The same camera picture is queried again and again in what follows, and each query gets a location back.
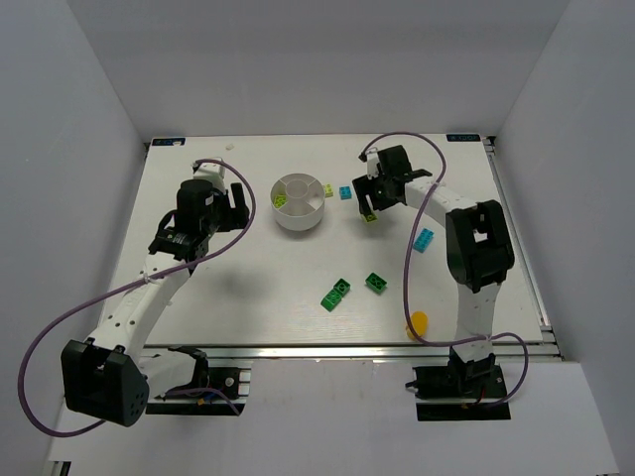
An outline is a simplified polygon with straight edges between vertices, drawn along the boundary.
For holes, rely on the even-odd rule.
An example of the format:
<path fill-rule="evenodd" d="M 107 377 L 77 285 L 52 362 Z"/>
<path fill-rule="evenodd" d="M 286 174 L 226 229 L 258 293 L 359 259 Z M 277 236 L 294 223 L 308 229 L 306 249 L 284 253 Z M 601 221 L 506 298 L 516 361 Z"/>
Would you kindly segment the lime green lego brick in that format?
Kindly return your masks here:
<path fill-rule="evenodd" d="M 366 224 L 370 224 L 378 220 L 374 213 L 362 214 L 361 217 Z"/>

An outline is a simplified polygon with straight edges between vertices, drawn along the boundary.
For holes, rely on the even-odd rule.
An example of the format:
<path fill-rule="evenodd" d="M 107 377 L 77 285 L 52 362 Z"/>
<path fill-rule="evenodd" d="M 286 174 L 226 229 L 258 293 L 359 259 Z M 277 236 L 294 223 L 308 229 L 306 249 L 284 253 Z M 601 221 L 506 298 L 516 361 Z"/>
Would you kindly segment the lime lego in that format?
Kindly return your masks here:
<path fill-rule="evenodd" d="M 281 208 L 282 206 L 284 206 L 287 202 L 287 197 L 285 195 L 279 194 L 275 196 L 274 199 L 274 206 L 276 208 Z"/>

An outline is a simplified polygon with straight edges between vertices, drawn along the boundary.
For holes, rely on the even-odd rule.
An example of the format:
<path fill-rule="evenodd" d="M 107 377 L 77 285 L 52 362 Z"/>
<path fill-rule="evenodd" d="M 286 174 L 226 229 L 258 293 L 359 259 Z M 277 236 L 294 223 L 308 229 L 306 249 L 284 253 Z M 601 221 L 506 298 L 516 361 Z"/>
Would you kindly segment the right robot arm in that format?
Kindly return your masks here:
<path fill-rule="evenodd" d="M 353 181 L 362 215 L 403 204 L 417 211 L 407 246 L 403 271 L 403 304 L 412 336 L 430 347 L 447 347 L 459 366 L 491 366 L 494 362 L 492 328 L 495 304 L 515 264 L 515 255 L 502 205 L 476 201 L 443 185 L 424 169 L 415 170 L 402 146 L 361 153 L 366 173 Z M 410 262 L 419 223 L 428 216 L 444 229 L 447 268 L 457 285 L 454 339 L 433 342 L 413 322 L 409 307 Z"/>

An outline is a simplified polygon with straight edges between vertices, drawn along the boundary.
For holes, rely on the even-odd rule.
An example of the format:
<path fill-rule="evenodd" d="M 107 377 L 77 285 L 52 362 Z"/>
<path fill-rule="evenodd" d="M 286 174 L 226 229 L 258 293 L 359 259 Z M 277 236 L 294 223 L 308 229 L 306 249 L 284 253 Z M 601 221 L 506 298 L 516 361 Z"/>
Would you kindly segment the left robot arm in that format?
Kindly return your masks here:
<path fill-rule="evenodd" d="M 208 384 L 201 350 L 176 346 L 151 357 L 143 357 L 142 350 L 172 298 L 207 256 L 211 237 L 249 225 L 241 183 L 221 186 L 220 180 L 205 178 L 181 183 L 175 209 L 164 215 L 149 245 L 139 286 L 125 292 L 84 341 L 65 346 L 63 387 L 70 410 L 130 426 L 149 400 L 199 393 Z"/>

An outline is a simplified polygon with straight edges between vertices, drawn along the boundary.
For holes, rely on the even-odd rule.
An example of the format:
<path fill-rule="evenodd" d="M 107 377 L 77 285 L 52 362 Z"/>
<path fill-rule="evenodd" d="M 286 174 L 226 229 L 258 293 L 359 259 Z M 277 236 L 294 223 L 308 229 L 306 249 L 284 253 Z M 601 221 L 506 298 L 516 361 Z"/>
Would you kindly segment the small cyan lego brick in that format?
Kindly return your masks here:
<path fill-rule="evenodd" d="M 352 198 L 351 188 L 347 185 L 341 186 L 338 189 L 338 193 L 341 200 L 348 200 Z"/>

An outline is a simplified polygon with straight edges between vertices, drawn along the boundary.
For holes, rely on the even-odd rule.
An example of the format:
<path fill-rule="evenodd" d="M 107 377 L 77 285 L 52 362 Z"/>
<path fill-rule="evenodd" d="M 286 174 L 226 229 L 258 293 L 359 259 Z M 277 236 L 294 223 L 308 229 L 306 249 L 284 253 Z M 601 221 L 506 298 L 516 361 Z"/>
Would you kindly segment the white round divided container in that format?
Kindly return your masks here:
<path fill-rule="evenodd" d="M 274 206 L 276 195 L 285 195 L 287 202 L 281 208 Z M 279 178 L 270 191 L 275 221 L 284 229 L 304 232 L 315 228 L 325 210 L 322 183 L 308 174 L 289 174 Z"/>

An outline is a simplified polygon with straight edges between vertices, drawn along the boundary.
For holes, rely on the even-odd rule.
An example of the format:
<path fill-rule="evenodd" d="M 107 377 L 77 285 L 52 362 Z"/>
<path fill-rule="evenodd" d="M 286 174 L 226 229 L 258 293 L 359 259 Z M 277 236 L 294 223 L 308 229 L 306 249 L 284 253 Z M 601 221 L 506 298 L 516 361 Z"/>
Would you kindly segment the large cyan lego brick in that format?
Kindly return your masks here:
<path fill-rule="evenodd" d="M 416 237 L 412 248 L 419 253 L 424 253 L 431 245 L 434 237 L 435 233 L 433 230 L 429 228 L 423 228 Z"/>

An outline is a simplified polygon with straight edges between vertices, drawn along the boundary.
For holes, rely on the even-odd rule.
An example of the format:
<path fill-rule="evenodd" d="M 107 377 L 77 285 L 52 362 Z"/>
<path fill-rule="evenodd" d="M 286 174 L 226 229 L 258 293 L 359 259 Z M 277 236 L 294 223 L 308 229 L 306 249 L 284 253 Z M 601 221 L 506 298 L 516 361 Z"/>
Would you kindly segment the dark green lego brick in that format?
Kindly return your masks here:
<path fill-rule="evenodd" d="M 366 286 L 377 295 L 381 295 L 387 288 L 387 282 L 375 273 L 370 273 L 365 279 Z"/>

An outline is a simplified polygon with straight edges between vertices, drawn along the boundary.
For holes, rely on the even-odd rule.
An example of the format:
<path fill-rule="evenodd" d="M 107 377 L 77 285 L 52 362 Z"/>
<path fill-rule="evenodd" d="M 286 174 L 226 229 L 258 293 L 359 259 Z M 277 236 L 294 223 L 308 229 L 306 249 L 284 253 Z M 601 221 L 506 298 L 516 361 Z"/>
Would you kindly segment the green stacked lego bricks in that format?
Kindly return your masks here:
<path fill-rule="evenodd" d="M 320 305 L 327 311 L 333 311 L 350 291 L 350 283 L 339 279 L 331 290 L 322 298 Z"/>

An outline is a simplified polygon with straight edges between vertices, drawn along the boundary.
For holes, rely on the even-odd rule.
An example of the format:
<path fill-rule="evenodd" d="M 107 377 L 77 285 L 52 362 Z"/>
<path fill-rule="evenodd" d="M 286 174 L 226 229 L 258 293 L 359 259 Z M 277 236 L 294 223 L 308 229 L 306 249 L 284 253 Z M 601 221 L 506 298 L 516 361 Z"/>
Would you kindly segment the right blue corner sticker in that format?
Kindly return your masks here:
<path fill-rule="evenodd" d="M 480 142 L 480 136 L 478 134 L 446 134 L 446 139 L 449 142 Z"/>

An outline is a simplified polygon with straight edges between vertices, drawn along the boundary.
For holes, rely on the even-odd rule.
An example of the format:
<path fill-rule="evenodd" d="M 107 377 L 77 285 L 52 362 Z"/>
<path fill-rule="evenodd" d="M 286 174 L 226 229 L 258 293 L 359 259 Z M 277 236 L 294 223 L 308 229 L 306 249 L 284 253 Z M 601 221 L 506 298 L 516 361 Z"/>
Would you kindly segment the blue corner sticker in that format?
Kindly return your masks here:
<path fill-rule="evenodd" d="M 179 147 L 186 142 L 185 138 L 155 138 L 151 142 L 152 147 Z"/>
<path fill-rule="evenodd" d="M 446 139 L 449 142 L 480 142 L 480 136 L 478 134 L 446 134 Z"/>

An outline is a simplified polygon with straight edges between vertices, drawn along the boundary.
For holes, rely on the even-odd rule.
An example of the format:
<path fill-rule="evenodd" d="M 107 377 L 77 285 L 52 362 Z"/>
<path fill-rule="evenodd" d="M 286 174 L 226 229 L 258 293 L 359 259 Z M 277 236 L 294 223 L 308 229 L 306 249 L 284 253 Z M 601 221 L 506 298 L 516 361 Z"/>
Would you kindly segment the left blue corner sticker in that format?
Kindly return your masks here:
<path fill-rule="evenodd" d="M 152 147 L 179 147 L 186 142 L 185 138 L 155 138 L 151 142 Z"/>

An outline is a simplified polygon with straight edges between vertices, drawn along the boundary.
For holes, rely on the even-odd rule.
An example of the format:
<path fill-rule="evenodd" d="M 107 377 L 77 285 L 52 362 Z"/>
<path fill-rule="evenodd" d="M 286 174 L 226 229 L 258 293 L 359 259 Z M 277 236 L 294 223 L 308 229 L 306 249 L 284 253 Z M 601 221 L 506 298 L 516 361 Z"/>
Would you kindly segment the yellow round lego piece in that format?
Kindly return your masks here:
<path fill-rule="evenodd" d="M 417 341 L 417 335 L 424 337 L 428 329 L 428 316 L 422 311 L 415 311 L 410 316 L 410 322 L 411 326 L 405 326 L 408 338 Z"/>

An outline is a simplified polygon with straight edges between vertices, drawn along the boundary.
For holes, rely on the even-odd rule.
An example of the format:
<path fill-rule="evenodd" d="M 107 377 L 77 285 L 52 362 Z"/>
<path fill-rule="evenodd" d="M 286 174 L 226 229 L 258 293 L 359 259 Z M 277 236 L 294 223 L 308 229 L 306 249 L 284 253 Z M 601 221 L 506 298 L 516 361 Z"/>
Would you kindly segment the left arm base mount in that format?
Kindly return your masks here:
<path fill-rule="evenodd" d="M 139 368 L 150 389 L 148 415 L 238 417 L 245 408 L 250 370 L 229 363 L 214 366 L 201 349 L 148 351 Z"/>

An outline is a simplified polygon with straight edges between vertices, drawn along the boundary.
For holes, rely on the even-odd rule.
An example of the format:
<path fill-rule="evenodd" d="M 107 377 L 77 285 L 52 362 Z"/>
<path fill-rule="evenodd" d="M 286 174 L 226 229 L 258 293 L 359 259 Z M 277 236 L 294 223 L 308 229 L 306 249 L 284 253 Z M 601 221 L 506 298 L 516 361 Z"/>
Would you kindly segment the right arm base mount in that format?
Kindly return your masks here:
<path fill-rule="evenodd" d="M 416 397 L 417 419 L 423 422 L 509 420 L 507 388 L 494 354 L 467 363 L 454 352 L 443 366 L 413 369 L 405 389 Z"/>

